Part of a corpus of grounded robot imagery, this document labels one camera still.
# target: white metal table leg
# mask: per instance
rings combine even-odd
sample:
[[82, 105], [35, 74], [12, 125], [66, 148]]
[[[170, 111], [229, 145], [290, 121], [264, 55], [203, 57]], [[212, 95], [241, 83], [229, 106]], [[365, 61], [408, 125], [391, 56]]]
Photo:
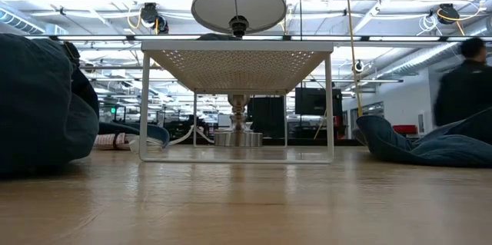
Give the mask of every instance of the white metal table leg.
[[287, 95], [284, 96], [284, 147], [288, 144], [288, 130], [287, 130]]
[[197, 147], [197, 93], [193, 96], [193, 146]]
[[327, 134], [327, 160], [334, 160], [334, 131], [333, 131], [333, 91], [331, 90], [331, 60], [330, 54], [324, 60], [324, 76], [326, 79], [326, 134]]
[[145, 161], [147, 155], [147, 120], [148, 120], [148, 82], [151, 66], [151, 56], [144, 52], [144, 67], [141, 83], [141, 105], [140, 105], [140, 144], [138, 155]]

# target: lamp base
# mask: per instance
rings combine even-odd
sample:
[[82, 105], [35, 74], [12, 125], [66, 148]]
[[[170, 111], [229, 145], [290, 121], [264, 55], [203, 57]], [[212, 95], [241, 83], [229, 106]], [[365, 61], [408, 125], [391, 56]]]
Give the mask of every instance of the lamp base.
[[215, 132], [214, 143], [218, 147], [261, 147], [263, 134], [253, 132]]

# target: perforated table top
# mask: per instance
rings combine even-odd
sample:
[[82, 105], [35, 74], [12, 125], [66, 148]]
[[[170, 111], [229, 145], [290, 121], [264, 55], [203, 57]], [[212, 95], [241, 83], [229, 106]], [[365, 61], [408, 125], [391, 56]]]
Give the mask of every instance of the perforated table top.
[[144, 41], [142, 51], [197, 93], [287, 94], [329, 57], [333, 44], [322, 41]]

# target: black jacket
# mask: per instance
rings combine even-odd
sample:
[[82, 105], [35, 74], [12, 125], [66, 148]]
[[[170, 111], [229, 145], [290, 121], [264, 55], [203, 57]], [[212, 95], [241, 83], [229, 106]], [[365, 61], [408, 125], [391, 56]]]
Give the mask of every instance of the black jacket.
[[466, 60], [440, 80], [434, 105], [437, 126], [460, 121], [492, 107], [492, 67]]

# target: wooden floor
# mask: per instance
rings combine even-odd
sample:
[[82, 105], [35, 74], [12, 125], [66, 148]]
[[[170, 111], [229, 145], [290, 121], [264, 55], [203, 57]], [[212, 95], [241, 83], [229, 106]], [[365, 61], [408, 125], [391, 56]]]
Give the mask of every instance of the wooden floor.
[[55, 175], [1, 180], [0, 244], [492, 243], [492, 171], [384, 164], [355, 147], [336, 157], [159, 164], [94, 152]]

